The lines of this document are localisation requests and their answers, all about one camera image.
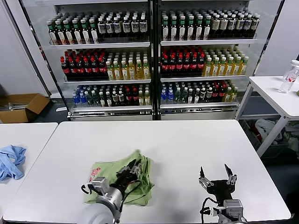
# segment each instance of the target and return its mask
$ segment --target black cable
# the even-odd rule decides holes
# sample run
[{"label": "black cable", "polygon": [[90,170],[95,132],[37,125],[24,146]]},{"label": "black cable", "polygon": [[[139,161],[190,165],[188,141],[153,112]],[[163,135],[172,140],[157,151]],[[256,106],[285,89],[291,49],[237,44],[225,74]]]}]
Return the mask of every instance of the black cable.
[{"label": "black cable", "polygon": [[[207,198],[204,200],[203,204],[202,204],[202,208],[201,208],[202,211],[203,211],[204,208],[205,208],[205,205],[206,205],[207,200],[210,200],[210,201],[214,202],[215,204],[219,204],[219,202],[217,202],[217,201],[211,199],[210,197],[207,197]],[[204,224],[204,223],[205,223],[205,222],[204,222],[204,213],[202,212],[202,213],[201,213],[201,224]]]},{"label": "black cable", "polygon": [[125,200],[127,199],[127,197],[129,196],[129,194],[131,194],[134,190],[136,190],[140,186],[140,181],[135,181],[135,183],[137,183],[137,182],[139,182],[139,184],[136,187],[134,187],[129,193],[127,193],[127,195],[123,198],[121,207],[120,207],[120,213],[122,212],[122,206],[123,206]]}]

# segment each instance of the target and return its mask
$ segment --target white desk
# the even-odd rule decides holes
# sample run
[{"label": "white desk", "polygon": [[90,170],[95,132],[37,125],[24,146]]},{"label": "white desk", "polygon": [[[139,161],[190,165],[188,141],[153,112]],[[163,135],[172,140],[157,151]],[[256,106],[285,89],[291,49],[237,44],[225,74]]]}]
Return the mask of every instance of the white desk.
[{"label": "white desk", "polygon": [[19,166],[25,174],[24,177],[19,180],[7,178],[0,182],[0,223],[10,201],[12,201],[57,125],[57,123],[0,124],[0,148],[15,145],[27,149],[25,163]]},{"label": "white desk", "polygon": [[[146,207],[125,206],[122,224],[199,223],[210,180],[226,179],[226,163],[238,175],[233,198],[248,221],[289,219],[290,212],[236,120],[63,122],[26,177],[3,219],[76,223],[85,194],[80,187],[96,161],[122,159],[135,149],[153,160],[155,184]],[[217,217],[205,217],[217,222]]]},{"label": "white desk", "polygon": [[288,93],[281,93],[278,90],[283,82],[282,76],[249,77],[249,80],[250,84],[235,119],[239,120],[241,118],[253,89],[281,115],[272,131],[257,150],[257,154],[261,157],[289,120],[299,120],[299,96],[296,94],[299,90],[299,82],[296,81]]}]

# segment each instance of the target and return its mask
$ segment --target blue cloth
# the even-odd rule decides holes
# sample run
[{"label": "blue cloth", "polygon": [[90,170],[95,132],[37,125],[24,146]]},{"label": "blue cloth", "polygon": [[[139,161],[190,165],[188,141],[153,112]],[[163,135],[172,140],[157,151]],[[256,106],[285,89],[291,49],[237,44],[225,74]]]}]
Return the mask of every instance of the blue cloth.
[{"label": "blue cloth", "polygon": [[21,165],[25,162],[25,151],[26,149],[23,147],[12,145],[0,148],[0,181],[7,176],[15,180],[24,176],[17,168],[17,165]]}]

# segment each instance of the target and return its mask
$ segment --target display refrigerator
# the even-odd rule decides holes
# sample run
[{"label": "display refrigerator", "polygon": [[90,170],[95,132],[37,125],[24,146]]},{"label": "display refrigerator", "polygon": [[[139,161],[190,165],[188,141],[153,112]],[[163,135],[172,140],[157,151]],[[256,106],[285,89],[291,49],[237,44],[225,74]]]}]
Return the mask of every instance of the display refrigerator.
[{"label": "display refrigerator", "polygon": [[281,0],[11,0],[71,120],[231,119]]}]

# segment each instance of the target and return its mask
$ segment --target cardboard box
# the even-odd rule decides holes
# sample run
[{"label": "cardboard box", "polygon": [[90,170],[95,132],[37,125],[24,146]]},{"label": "cardboard box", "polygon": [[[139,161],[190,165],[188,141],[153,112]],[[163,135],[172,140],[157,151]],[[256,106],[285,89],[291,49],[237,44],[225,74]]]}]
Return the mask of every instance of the cardboard box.
[{"label": "cardboard box", "polygon": [[49,99],[39,93],[1,96],[1,106],[5,106],[8,103],[20,103],[27,104],[27,107],[25,109],[14,111],[0,111],[0,120],[3,123],[29,122],[33,120],[38,114],[40,114],[49,102]]}]

